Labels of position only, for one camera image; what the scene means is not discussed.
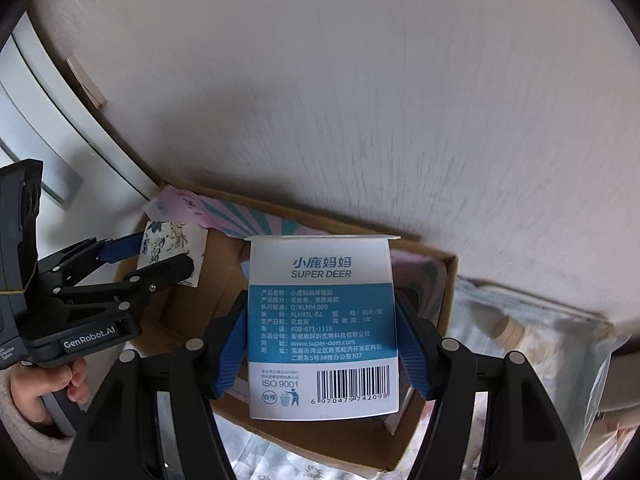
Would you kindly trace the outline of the grey fuzzy sleeve forearm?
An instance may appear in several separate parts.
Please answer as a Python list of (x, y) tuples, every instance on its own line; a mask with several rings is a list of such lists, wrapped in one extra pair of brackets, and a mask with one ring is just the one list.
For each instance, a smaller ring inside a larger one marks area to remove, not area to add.
[(65, 437), (58, 427), (33, 427), (21, 415), (10, 391), (10, 373), (1, 372), (1, 421), (26, 463), (40, 479), (58, 479), (62, 474), (73, 437)]

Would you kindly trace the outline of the person's left hand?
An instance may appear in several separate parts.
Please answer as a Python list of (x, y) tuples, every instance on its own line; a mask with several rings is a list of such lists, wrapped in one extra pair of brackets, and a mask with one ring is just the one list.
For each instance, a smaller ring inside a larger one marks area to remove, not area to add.
[(87, 363), (84, 358), (55, 368), (14, 366), (10, 371), (10, 393), (17, 411), (32, 426), (52, 424), (52, 416), (43, 404), (48, 393), (66, 391), (68, 400), (85, 404), (89, 400)]

